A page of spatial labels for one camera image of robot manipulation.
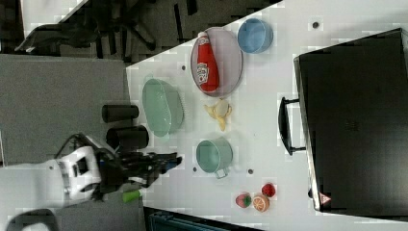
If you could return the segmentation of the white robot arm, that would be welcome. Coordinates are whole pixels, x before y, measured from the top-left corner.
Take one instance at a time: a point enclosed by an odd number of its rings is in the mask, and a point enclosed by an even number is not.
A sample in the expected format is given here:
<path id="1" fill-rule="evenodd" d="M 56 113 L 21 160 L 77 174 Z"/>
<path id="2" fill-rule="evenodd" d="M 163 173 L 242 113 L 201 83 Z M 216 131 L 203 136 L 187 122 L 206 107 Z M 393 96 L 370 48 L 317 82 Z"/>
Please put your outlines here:
<path id="1" fill-rule="evenodd" d="M 181 163 L 176 153 L 114 154 L 106 148 L 84 146 L 43 163 L 2 167 L 1 208 L 62 208 L 100 200 L 127 183 L 147 188 Z"/>

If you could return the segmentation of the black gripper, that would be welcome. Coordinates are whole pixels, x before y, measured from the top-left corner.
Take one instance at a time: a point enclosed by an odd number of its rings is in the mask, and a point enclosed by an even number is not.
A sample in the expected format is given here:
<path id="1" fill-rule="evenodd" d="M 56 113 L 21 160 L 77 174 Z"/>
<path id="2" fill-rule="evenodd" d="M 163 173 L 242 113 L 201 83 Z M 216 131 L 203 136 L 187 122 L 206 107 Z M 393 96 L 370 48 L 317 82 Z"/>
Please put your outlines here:
<path id="1" fill-rule="evenodd" d="M 183 161 L 176 152 L 168 154 L 151 152 L 151 155 L 153 158 L 139 152 L 121 153 L 112 157 L 102 155 L 99 161 L 101 175 L 99 191 L 116 192 L 122 185 L 128 183 L 137 183 L 142 188 L 148 188 L 161 175 L 176 168 Z"/>

